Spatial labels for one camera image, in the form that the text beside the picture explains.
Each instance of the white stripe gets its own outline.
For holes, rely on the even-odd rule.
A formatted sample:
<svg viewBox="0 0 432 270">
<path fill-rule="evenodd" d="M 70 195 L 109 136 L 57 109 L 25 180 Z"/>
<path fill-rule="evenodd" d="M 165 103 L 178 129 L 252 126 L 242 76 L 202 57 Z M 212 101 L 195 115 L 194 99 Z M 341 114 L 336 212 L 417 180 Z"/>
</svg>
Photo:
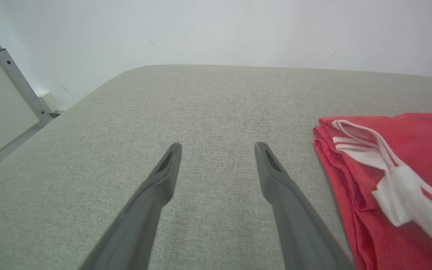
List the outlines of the white stripe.
<svg viewBox="0 0 432 270">
<path fill-rule="evenodd" d="M 355 150 L 361 150 L 367 152 L 379 152 L 379 150 L 374 147 L 365 147 L 365 146 L 358 146 L 358 145 L 340 144 L 340 145 L 335 145 L 334 148 L 336 148 L 336 150 L 355 149 Z"/>
<path fill-rule="evenodd" d="M 362 138 L 362 139 L 366 139 L 366 140 L 371 140 L 371 137 L 368 136 L 366 133 L 364 133 L 362 130 L 352 127 L 352 126 L 345 126 L 344 129 L 350 133 L 353 136 L 356 136 L 358 138 Z"/>
<path fill-rule="evenodd" d="M 353 139 L 357 140 L 358 142 L 360 142 L 362 144 L 379 148 L 379 151 L 381 152 L 381 156 L 383 157 L 384 161 L 386 162 L 386 164 L 388 165 L 389 168 L 395 167 L 394 162 L 396 162 L 397 166 L 402 166 L 405 164 L 401 159 L 399 159 L 398 156 L 396 156 L 396 154 L 394 154 L 394 152 L 391 150 L 391 148 L 389 148 L 389 145 L 386 143 L 386 141 L 383 139 L 383 137 L 377 131 L 372 130 L 372 129 L 367 128 L 367 127 L 364 127 L 364 126 L 359 126 L 359 125 L 353 124 L 353 123 L 346 121 L 346 120 L 336 120 L 335 122 L 336 122 L 336 125 L 338 126 L 339 130 L 341 130 L 344 134 L 348 135 L 349 137 L 352 137 Z M 378 144 L 366 142 L 364 140 L 356 138 L 352 134 L 348 133 L 342 124 L 350 125 L 350 126 L 353 126 L 355 128 L 360 128 L 362 130 L 366 130 L 366 131 L 372 133 L 374 135 L 374 137 L 377 139 Z"/>
<path fill-rule="evenodd" d="M 352 143 L 352 144 L 360 144 L 357 140 L 353 138 L 347 137 L 333 137 L 333 143 Z"/>
<path fill-rule="evenodd" d="M 338 120 L 334 120 L 331 124 L 333 124 L 333 128 L 336 128 L 337 130 L 341 131 L 338 126 Z"/>
</svg>

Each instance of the folded red cloth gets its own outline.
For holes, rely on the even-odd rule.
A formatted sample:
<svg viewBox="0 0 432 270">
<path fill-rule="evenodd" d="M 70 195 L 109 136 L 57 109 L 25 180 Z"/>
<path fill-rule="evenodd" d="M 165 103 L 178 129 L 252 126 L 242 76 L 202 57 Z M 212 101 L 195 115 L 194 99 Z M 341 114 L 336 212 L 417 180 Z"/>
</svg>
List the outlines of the folded red cloth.
<svg viewBox="0 0 432 270">
<path fill-rule="evenodd" d="M 333 186 L 357 268 L 432 269 L 432 238 L 415 222 L 394 226 L 372 194 L 385 176 L 384 171 L 355 161 L 337 147 L 346 144 L 357 149 L 361 145 L 352 138 L 368 144 L 376 143 L 377 138 L 367 132 L 358 136 L 358 130 L 353 130 L 355 136 L 351 136 L 338 129 L 336 120 L 379 133 L 397 158 L 432 187 L 432 114 L 321 118 L 321 126 L 313 129 L 314 147 Z M 390 160 L 397 164 L 393 157 Z M 432 200 L 430 194 L 423 193 Z"/>
</svg>

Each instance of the gray fabric surface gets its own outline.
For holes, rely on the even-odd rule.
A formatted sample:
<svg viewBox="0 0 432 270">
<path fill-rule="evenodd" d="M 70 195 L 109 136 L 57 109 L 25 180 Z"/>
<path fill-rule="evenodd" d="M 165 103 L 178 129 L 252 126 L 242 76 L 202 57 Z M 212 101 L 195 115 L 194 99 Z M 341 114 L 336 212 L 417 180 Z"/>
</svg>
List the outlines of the gray fabric surface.
<svg viewBox="0 0 432 270">
<path fill-rule="evenodd" d="M 254 143 L 271 146 L 348 249 L 312 147 L 318 118 L 432 113 L 432 78 L 166 65 L 99 87 L 0 164 L 0 269 L 75 269 L 173 142 L 175 195 L 150 269 L 283 269 Z"/>
</svg>

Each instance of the white wall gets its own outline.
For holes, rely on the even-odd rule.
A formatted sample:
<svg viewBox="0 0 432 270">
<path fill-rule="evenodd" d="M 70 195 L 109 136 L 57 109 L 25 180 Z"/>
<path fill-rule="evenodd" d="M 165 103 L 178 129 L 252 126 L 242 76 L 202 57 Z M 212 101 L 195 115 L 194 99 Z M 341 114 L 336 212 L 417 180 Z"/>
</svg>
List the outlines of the white wall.
<svg viewBox="0 0 432 270">
<path fill-rule="evenodd" d="M 432 0 L 0 0 L 0 43 L 63 108 L 145 65 L 432 77 Z"/>
</svg>

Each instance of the metal bracket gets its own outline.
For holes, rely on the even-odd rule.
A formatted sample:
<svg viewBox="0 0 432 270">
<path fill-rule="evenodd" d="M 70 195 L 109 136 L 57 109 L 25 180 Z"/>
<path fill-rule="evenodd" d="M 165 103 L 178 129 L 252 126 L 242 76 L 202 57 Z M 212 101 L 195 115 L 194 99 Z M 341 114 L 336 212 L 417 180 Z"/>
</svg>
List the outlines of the metal bracket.
<svg viewBox="0 0 432 270">
<path fill-rule="evenodd" d="M 29 107 L 39 118 L 41 123 L 45 124 L 48 121 L 51 121 L 53 118 L 51 117 L 49 111 L 46 110 L 46 107 L 39 100 L 39 97 L 35 94 L 28 81 L 26 81 L 26 78 L 24 78 L 18 66 L 5 48 L 0 49 L 0 66 L 3 68 L 6 75 L 28 103 Z"/>
</svg>

